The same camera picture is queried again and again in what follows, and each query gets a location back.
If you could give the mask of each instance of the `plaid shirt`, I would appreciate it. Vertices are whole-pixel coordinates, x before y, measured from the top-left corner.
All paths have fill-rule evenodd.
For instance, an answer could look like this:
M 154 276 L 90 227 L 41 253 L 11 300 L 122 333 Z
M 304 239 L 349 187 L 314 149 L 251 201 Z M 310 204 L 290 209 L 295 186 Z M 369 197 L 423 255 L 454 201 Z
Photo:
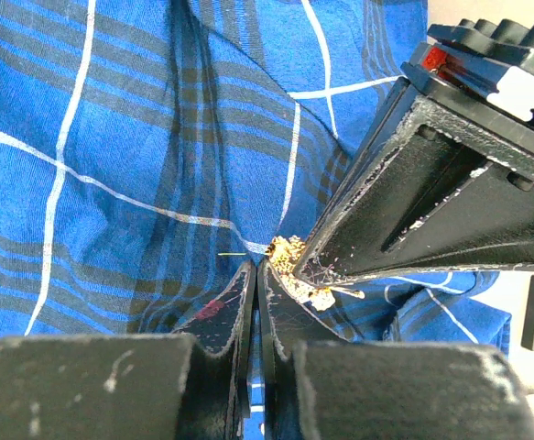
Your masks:
M 0 1 L 0 336 L 170 332 L 305 238 L 425 3 Z M 507 350 L 509 316 L 468 299 L 495 278 L 377 280 L 321 319 Z

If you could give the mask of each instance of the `white surface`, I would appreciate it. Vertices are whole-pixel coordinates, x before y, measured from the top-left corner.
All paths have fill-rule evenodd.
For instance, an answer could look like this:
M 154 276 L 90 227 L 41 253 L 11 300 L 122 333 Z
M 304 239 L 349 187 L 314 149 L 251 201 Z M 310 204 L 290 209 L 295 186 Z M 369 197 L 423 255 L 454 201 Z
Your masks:
M 523 383 L 530 389 L 534 389 L 534 351 L 521 347 L 529 277 L 527 273 L 503 272 L 491 289 L 474 298 L 513 315 L 509 360 Z M 534 394 L 528 396 L 528 401 L 534 413 Z

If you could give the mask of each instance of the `blue plaid cloth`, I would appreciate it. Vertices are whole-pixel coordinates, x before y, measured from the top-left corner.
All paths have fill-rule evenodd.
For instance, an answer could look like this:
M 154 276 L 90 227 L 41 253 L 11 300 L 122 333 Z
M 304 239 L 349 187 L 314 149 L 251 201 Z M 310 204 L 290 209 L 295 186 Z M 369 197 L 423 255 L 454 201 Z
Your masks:
M 425 0 L 0 1 L 0 336 L 170 332 L 274 235 L 305 238 L 426 16 Z M 468 298 L 495 278 L 374 281 L 321 318 L 354 341 L 505 349 L 509 317 Z

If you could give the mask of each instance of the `checkered towel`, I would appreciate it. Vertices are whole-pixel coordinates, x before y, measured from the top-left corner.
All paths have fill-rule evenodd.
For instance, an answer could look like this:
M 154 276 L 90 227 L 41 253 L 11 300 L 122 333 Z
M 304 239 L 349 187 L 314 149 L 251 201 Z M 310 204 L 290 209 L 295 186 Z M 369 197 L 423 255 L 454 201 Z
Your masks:
M 425 3 L 0 1 L 0 336 L 169 332 L 305 238 Z M 467 298 L 495 277 L 379 280 L 321 319 L 505 349 L 508 316 Z

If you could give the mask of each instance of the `white stripe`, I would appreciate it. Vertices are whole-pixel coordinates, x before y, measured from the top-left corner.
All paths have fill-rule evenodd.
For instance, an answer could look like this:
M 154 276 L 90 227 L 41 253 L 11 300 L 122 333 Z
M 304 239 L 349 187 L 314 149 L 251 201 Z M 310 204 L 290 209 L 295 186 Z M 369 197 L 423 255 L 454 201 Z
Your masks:
M 474 335 L 470 332 L 470 330 L 468 330 L 468 329 L 464 326 L 464 324 L 462 324 L 460 321 L 458 321 L 458 320 L 456 319 L 456 317 L 453 315 L 453 313 L 450 312 L 450 309 L 448 309 L 448 308 L 447 308 L 447 307 L 446 307 L 440 300 L 438 300 L 435 296 L 433 296 L 433 293 L 431 292 L 430 289 L 426 289 L 426 292 L 428 293 L 428 295 L 430 296 L 430 298 L 431 298 L 436 304 L 438 304 L 438 305 L 440 306 L 440 308 L 441 308 L 444 312 L 446 312 L 446 314 L 447 314 L 448 316 L 450 316 L 450 319 L 452 320 L 452 322 L 453 322 L 454 324 L 456 324 L 456 325 L 458 326 L 458 328 L 460 328 L 460 330 L 462 330 L 462 331 L 464 332 L 464 334 L 467 335 L 468 338 L 469 338 L 472 342 L 474 342 L 475 344 L 478 344 L 478 339 L 476 339 L 476 336 L 474 336 Z
M 440 287 L 447 286 L 448 283 L 452 280 L 452 278 L 453 278 L 453 272 L 448 272 L 448 276 L 446 277 L 446 281 L 442 282 L 440 284 Z
M 71 124 L 73 123 L 73 118 L 75 117 L 75 112 L 77 111 L 80 98 L 82 97 L 83 84 L 85 83 L 87 70 L 90 67 L 90 59 L 92 58 L 93 28 L 95 26 L 95 0 L 88 1 L 87 21 L 85 26 L 85 41 L 83 42 L 82 60 L 80 62 L 80 67 L 77 70 L 75 85 L 73 86 L 73 93 L 71 94 L 71 99 L 67 105 L 63 122 L 61 122 L 59 137 L 57 138 L 57 161 L 61 163 L 64 162 L 63 150 L 65 149 L 67 136 L 69 135 L 69 130 L 71 129 Z M 25 332 L 25 336 L 30 333 L 30 330 L 32 330 L 32 326 L 37 320 L 38 314 L 43 308 L 49 293 L 50 268 L 53 260 L 53 236 L 55 234 L 55 214 L 57 212 L 57 202 L 59 201 L 64 182 L 65 170 L 62 168 L 57 168 L 57 172 L 55 173 L 55 181 L 53 182 L 53 187 L 51 188 L 49 198 L 47 200 L 47 208 L 45 210 L 45 238 L 43 242 L 43 264 L 40 278 L 40 291 L 38 293 L 37 304 L 35 305 L 32 315 L 30 316 L 30 320 L 28 321 L 28 327 L 27 331 Z
M 65 172 L 68 172 L 71 176 L 73 176 L 75 179 L 77 179 L 80 182 L 87 183 L 93 186 L 97 186 L 98 188 L 106 191 L 107 193 L 109 193 L 110 195 L 112 195 L 118 200 L 122 200 L 123 202 L 126 202 L 128 204 L 138 206 L 139 208 L 147 209 L 148 211 L 153 211 L 155 213 L 165 215 L 179 222 L 191 223 L 191 224 L 196 224 L 196 225 L 204 225 L 204 226 L 225 227 L 225 228 L 231 229 L 244 243 L 245 247 L 251 252 L 264 254 L 267 251 L 268 245 L 262 245 L 260 243 L 255 243 L 255 242 L 248 241 L 242 238 L 240 231 L 238 231 L 235 224 L 232 223 L 230 220 L 222 220 L 219 218 L 197 217 L 194 215 L 180 214 L 174 211 L 170 211 L 168 209 L 157 208 L 156 206 L 153 206 L 151 204 L 139 202 L 138 200 L 135 200 L 132 197 L 128 197 L 127 195 L 123 195 L 119 192 L 114 191 L 113 189 L 104 185 L 100 181 L 97 181 L 93 177 L 85 176 L 85 175 L 78 173 L 76 170 L 68 167 L 64 163 L 61 163 L 57 160 L 50 158 L 46 154 L 38 151 L 36 148 L 30 147 L 24 142 L 7 135 L 6 133 L 2 133 L 1 131 L 0 131 L 0 143 L 8 145 L 10 147 L 14 147 L 15 149 L 24 151 L 36 157 L 37 159 L 44 160 L 45 162 L 57 167 L 58 169 L 62 169 Z
M 289 209 L 291 194 L 293 193 L 293 181 L 295 180 L 295 162 L 297 161 L 297 148 L 300 144 L 301 106 L 295 103 L 295 120 L 293 121 L 293 137 L 291 139 L 291 152 L 289 154 L 289 168 L 287 170 L 287 186 L 285 187 L 285 200 L 283 210 L 278 224 L 283 223 L 283 219 Z
M 328 49 L 328 43 L 323 35 L 323 29 L 321 28 L 320 20 L 315 15 L 315 11 L 311 7 L 310 0 L 301 0 L 305 14 L 311 23 L 311 27 L 315 32 L 315 36 L 320 43 L 321 57 L 323 58 L 323 72 L 325 76 L 324 92 L 325 99 L 328 102 L 328 111 L 330 112 L 330 119 L 332 120 L 332 132 L 333 135 L 338 138 L 338 130 L 336 130 L 336 118 L 333 114 L 332 95 L 330 94 L 330 85 L 332 82 L 332 61 L 330 59 L 330 50 Z
M 397 307 L 394 303 L 391 302 L 391 300 L 388 299 L 388 290 L 393 286 L 386 286 L 385 287 L 385 301 L 389 304 L 391 304 L 393 307 Z
M 419 286 L 433 287 L 435 289 L 440 289 L 440 290 L 442 290 L 444 292 L 448 292 L 448 293 L 464 293 L 464 291 L 459 291 L 458 289 L 453 289 L 451 287 L 442 286 L 441 284 L 433 284 L 431 282 L 412 280 L 412 279 L 407 278 L 407 277 L 390 277 L 390 278 L 392 280 L 410 282 L 412 284 L 417 284 Z
M 350 85 L 341 85 L 340 87 L 332 87 L 329 90 L 315 90 L 311 92 L 289 92 L 289 96 L 293 99 L 315 99 L 315 98 L 325 98 L 328 94 L 347 94 L 349 92 L 355 92 L 356 90 L 367 89 L 368 87 L 373 87 L 382 83 L 392 83 L 396 81 L 399 76 L 388 76 L 386 78 L 381 78 L 379 80 L 357 82 Z

